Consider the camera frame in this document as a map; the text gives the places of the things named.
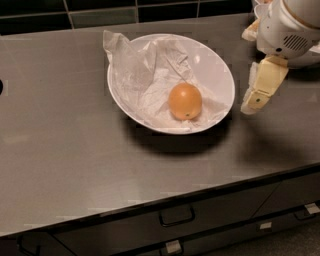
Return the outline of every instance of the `black tile wall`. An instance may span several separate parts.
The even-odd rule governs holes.
[[[140,7],[139,21],[176,20],[197,17],[198,4],[177,4],[157,7]]]
[[[169,4],[179,2],[197,2],[198,0],[138,0],[138,5]]]
[[[65,11],[63,0],[0,0],[0,17]]]
[[[218,0],[214,2],[201,2],[199,7],[199,17],[245,13],[251,12],[251,10],[251,0]]]
[[[0,0],[0,35],[251,11],[251,0]]]
[[[1,35],[62,30],[70,28],[71,25],[67,14],[0,19]]]
[[[67,0],[69,11],[135,6],[135,0]]]

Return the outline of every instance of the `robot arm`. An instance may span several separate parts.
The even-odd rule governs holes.
[[[320,40],[320,1],[273,0],[255,23],[257,48],[266,58],[250,71],[241,106],[245,114],[258,112],[269,101],[289,71],[288,59],[305,54]]]

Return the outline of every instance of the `kitchen counter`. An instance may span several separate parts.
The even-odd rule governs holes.
[[[320,72],[291,70],[258,114],[240,112],[255,45],[251,15],[0,37],[0,235],[178,195],[262,179],[320,162]],[[205,132],[170,136],[129,119],[105,86],[103,30],[129,39],[187,36],[228,64],[236,98]]]

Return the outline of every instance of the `drawer handle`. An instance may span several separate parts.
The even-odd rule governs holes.
[[[306,209],[303,211],[303,213],[301,213],[301,214],[294,213],[294,217],[296,217],[296,219],[299,221],[313,219],[320,212],[319,207],[315,203],[306,204],[304,207]]]
[[[316,214],[308,214],[307,210],[305,210],[303,214],[294,213],[293,215],[299,221],[310,220],[317,217]]]
[[[171,223],[165,223],[163,221],[163,217],[161,215],[161,212],[159,212],[160,224],[161,224],[162,227],[168,228],[168,227],[177,226],[177,225],[181,225],[181,224],[184,224],[184,223],[191,222],[196,218],[196,214],[195,214],[194,209],[193,209],[193,207],[191,205],[190,205],[190,213],[191,213],[190,218],[179,220],[179,221],[175,221],[175,222],[171,222]]]

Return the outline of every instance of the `gray countertop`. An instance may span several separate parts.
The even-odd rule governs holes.
[[[291,70],[259,114],[240,113],[255,45],[248,14],[0,37],[0,235],[320,162],[320,72]],[[104,29],[172,33],[228,64],[229,115],[190,136],[137,125],[104,87]]]

